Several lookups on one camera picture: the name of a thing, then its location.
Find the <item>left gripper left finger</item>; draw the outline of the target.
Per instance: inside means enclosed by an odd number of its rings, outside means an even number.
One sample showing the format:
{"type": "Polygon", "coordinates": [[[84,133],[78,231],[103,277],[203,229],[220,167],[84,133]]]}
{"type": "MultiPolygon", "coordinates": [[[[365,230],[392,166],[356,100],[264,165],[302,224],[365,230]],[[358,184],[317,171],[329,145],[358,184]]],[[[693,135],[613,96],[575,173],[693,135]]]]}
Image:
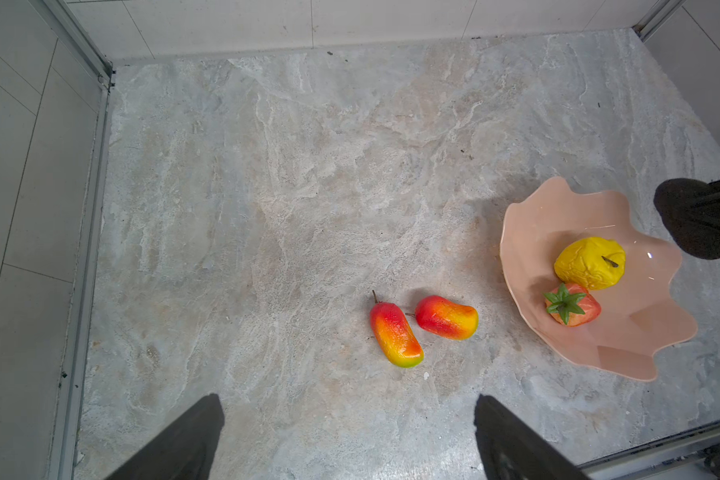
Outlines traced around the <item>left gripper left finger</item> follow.
{"type": "Polygon", "coordinates": [[[208,479],[224,423],[219,396],[206,395],[108,479],[208,479]]]}

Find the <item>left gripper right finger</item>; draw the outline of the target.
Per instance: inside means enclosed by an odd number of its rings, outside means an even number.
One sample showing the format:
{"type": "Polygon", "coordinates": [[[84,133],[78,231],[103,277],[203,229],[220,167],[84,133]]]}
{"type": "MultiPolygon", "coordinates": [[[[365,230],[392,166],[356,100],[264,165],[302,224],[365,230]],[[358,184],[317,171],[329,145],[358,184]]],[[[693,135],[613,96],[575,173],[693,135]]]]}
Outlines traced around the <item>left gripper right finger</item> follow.
{"type": "Polygon", "coordinates": [[[588,479],[495,397],[480,395],[474,415],[487,479],[588,479]]]}

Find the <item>dark fake avocado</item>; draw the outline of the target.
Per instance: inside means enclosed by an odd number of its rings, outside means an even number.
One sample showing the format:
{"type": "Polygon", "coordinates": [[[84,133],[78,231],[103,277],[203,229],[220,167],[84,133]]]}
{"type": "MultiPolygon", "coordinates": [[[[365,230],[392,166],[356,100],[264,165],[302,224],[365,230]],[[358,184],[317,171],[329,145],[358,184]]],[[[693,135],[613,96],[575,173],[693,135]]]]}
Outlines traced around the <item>dark fake avocado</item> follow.
{"type": "Polygon", "coordinates": [[[662,182],[654,194],[654,206],[677,246],[703,259],[720,259],[720,205],[690,207],[688,178],[662,182]]]}

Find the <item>yellow fake apple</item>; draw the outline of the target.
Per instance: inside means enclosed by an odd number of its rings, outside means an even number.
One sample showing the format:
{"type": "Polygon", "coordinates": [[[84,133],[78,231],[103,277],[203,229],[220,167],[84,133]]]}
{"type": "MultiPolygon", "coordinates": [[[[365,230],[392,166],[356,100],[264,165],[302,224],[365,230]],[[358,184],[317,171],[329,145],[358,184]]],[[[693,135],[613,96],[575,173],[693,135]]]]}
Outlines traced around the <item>yellow fake apple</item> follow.
{"type": "Polygon", "coordinates": [[[615,286],[623,277],[626,252],[619,243],[601,237],[588,237],[567,246],[553,268],[564,283],[588,290],[615,286]]]}

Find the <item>red yellow fake mango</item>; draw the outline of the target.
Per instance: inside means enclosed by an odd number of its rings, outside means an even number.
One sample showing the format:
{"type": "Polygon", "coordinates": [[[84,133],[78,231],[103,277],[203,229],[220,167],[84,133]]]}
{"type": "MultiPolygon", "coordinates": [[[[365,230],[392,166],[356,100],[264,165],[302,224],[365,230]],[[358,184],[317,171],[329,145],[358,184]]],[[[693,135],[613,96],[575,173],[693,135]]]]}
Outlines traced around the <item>red yellow fake mango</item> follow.
{"type": "Polygon", "coordinates": [[[470,338],[476,332],[479,322],[475,308],[437,295],[418,302],[415,318],[423,330],[451,340],[470,338]]]}

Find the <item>red fake strawberry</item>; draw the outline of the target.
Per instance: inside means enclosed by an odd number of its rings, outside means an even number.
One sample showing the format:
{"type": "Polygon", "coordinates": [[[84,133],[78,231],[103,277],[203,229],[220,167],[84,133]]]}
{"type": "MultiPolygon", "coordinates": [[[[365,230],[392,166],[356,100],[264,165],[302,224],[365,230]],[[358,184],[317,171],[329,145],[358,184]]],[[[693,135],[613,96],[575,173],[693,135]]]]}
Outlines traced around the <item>red fake strawberry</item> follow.
{"type": "Polygon", "coordinates": [[[561,283],[544,294],[546,312],[559,324],[577,327],[597,319],[602,307],[589,291],[575,283],[561,283]]]}

